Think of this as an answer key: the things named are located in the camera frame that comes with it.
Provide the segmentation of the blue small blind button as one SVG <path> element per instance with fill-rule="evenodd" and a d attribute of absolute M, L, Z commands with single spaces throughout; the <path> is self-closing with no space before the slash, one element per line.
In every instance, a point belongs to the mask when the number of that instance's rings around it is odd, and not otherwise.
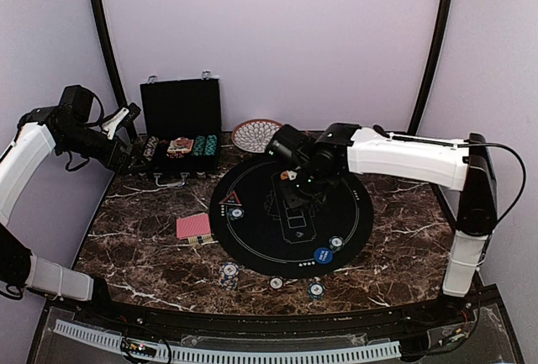
<path fill-rule="evenodd" d="M 333 251 L 326 247 L 320 247 L 314 252 L 314 261 L 320 265 L 327 265 L 333 261 Z"/>

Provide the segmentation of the blue green chip stack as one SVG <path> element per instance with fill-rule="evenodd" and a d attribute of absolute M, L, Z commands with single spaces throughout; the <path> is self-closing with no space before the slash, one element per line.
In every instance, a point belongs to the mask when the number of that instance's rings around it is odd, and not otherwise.
<path fill-rule="evenodd" d="M 325 286 L 321 282 L 311 282 L 308 285 L 308 296 L 311 300 L 322 300 L 325 293 Z"/>

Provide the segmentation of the brown white chip stack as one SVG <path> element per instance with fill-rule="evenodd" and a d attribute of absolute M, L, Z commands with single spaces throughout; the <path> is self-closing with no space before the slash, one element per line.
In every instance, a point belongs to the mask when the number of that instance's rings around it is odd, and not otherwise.
<path fill-rule="evenodd" d="M 269 281 L 271 289 L 278 290 L 283 287 L 283 280 L 280 277 L 272 277 Z"/>

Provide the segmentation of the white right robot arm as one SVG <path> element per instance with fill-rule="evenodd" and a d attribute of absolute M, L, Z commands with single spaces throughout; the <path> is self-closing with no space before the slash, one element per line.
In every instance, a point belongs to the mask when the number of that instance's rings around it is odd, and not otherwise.
<path fill-rule="evenodd" d="M 347 174 L 378 174 L 428 182 L 460 193 L 455 237 L 442 296 L 429 308 L 437 325 L 451 322 L 498 223 L 496 178 L 483 136 L 439 140 L 387 132 L 381 126 L 334 123 L 314 140 L 289 124 L 270 139 L 266 153 L 293 171 L 285 187 L 291 208 L 322 202 Z"/>

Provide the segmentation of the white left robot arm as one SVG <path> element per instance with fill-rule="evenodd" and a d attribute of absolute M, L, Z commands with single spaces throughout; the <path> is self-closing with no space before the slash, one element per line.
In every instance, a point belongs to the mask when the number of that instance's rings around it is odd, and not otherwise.
<path fill-rule="evenodd" d="M 135 104 L 118 109 L 101 129 L 80 122 L 71 105 L 37 108 L 25 114 L 17 136 L 1 155 L 1 282 L 2 294 L 20 299 L 25 291 L 48 298 L 86 303 L 87 315 L 101 327 L 119 319 L 118 307 L 103 295 L 104 282 L 60 263 L 38 256 L 8 228 L 13 214 L 21 212 L 20 202 L 37 177 L 42 164 L 53 153 L 78 154 L 99 161 L 110 171 L 128 171 L 133 151 L 116 134 L 131 122 L 140 109 Z"/>

